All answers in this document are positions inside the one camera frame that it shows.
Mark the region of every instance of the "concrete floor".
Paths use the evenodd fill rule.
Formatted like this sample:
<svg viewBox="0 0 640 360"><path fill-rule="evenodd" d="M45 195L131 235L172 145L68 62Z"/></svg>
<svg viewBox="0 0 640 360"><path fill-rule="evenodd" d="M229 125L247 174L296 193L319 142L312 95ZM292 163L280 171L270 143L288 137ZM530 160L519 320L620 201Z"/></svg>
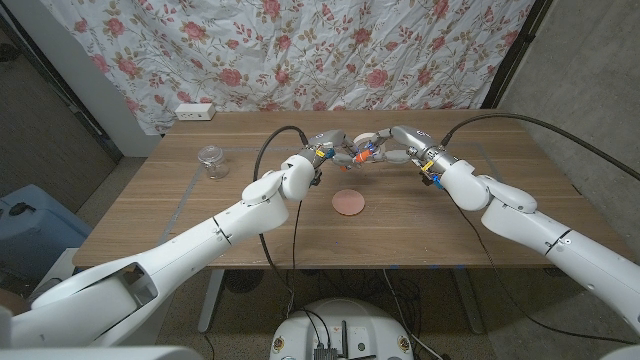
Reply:
<svg viewBox="0 0 640 360"><path fill-rule="evenodd" d="M78 215L95 226L143 160L124 158ZM461 302L447 270L392 272L394 278L408 278L419 283L423 309L421 339L452 359L598 359L621 346L543 329L514 308L491 269L469 272L488 329L485 335L473 335L467 329ZM616 314L567 277L550 277L542 269L500 269L499 273L520 306L545 324L638 341ZM351 271L346 276L357 279L359 274ZM319 281L317 275L299 273L296 279L298 304L340 295L326 281ZM176 291L157 344L188 346L205 359L211 357L209 345L196 330L207 282L208 272L203 271ZM388 294L367 300L397 318ZM282 309L287 301L286 291L270 271L252 292L233 294L224 290L208 333L216 359L267 358L272 335L283 320ZM423 352L422 358L429 357Z"/></svg>

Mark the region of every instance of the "gray wall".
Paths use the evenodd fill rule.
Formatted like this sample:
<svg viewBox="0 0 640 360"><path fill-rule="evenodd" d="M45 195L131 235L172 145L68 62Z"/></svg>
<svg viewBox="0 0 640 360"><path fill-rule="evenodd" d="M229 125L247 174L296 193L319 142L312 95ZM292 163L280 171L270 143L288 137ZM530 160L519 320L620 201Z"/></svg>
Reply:
<svg viewBox="0 0 640 360"><path fill-rule="evenodd" d="M37 0L4 2L122 154L149 156L160 136L145 135L125 105L123 96L49 10Z"/></svg>
<svg viewBox="0 0 640 360"><path fill-rule="evenodd" d="M548 121L640 171L638 2L554 1L499 108ZM569 140L527 129L640 259L640 183Z"/></svg>

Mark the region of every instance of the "robotic arm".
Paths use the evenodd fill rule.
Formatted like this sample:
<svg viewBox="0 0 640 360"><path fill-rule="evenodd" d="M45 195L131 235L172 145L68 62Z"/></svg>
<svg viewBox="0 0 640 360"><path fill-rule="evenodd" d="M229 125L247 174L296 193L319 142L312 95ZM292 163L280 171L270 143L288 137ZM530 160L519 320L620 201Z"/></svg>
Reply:
<svg viewBox="0 0 640 360"><path fill-rule="evenodd" d="M282 225L289 216L284 200L306 196L320 180L320 165L335 155L334 147L344 147L350 156L357 152L342 130L320 134L283 162L279 171L269 171L247 186L242 200L228 209L154 249L58 284L40 296L31 311L11 318L9 347L120 343L179 285L231 246Z"/></svg>
<svg viewBox="0 0 640 360"><path fill-rule="evenodd" d="M640 334L638 265L541 213L528 193L489 176L473 175L473 166L449 154L420 130L408 126L381 130L371 139L368 151L375 152L390 138L408 146L406 153L421 168L426 183L446 189L464 210L478 211L489 205L482 216L487 229L545 256Z"/></svg>

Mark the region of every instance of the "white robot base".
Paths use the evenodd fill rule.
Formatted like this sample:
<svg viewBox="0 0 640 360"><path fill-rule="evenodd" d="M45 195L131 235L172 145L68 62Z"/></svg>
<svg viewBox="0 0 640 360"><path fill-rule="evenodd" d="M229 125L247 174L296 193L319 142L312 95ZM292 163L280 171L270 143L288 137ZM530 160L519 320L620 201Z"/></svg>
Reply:
<svg viewBox="0 0 640 360"><path fill-rule="evenodd" d="M331 298L316 301L304 309L307 312L296 311L278 327L269 359L413 360L407 332L380 308L356 299Z"/></svg>

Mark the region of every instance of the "floral fabric backdrop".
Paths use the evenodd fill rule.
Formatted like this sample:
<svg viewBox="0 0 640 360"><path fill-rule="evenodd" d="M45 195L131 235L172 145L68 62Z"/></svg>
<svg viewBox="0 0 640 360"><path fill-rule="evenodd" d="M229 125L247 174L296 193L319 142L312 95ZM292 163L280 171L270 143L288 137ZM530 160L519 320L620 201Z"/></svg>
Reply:
<svg viewBox="0 0 640 360"><path fill-rule="evenodd" d="M534 0L41 0L147 134L218 111L476 108Z"/></svg>

